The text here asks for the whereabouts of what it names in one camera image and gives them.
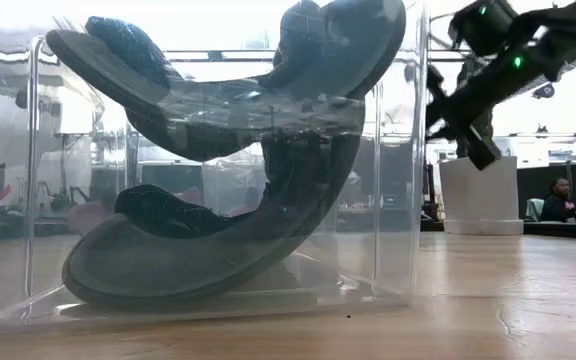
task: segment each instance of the green led light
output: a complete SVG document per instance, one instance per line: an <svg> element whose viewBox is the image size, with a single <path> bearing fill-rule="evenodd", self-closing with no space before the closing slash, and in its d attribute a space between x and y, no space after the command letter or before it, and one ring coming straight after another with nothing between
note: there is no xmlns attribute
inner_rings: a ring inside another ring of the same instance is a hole
<svg viewBox="0 0 576 360"><path fill-rule="evenodd" d="M515 67L515 69L519 69L523 64L524 64L524 58L522 58L521 56L516 56L512 60L512 65Z"/></svg>

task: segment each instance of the chair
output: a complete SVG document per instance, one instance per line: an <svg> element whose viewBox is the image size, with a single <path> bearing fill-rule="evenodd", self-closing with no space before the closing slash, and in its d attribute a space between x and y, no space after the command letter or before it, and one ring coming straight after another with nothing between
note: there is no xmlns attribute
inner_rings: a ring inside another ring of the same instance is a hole
<svg viewBox="0 0 576 360"><path fill-rule="evenodd" d="M534 222L539 222L541 219L541 212L544 209L543 199L530 199L526 201L526 219Z"/></svg>

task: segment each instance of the acrylic container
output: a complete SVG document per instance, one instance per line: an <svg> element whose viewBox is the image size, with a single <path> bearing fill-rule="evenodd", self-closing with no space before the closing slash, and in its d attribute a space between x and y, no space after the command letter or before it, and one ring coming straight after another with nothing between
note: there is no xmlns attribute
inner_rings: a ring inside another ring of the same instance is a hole
<svg viewBox="0 0 576 360"><path fill-rule="evenodd" d="M424 1L0 0L0 331L405 305L427 28Z"/></svg>

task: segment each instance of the desk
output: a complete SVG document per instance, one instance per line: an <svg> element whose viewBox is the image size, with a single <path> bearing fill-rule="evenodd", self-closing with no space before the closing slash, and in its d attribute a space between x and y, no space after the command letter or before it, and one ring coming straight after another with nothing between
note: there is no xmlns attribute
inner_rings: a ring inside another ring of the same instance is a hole
<svg viewBox="0 0 576 360"><path fill-rule="evenodd" d="M0 359L576 359L576 240L422 233L410 308L0 338Z"/></svg>

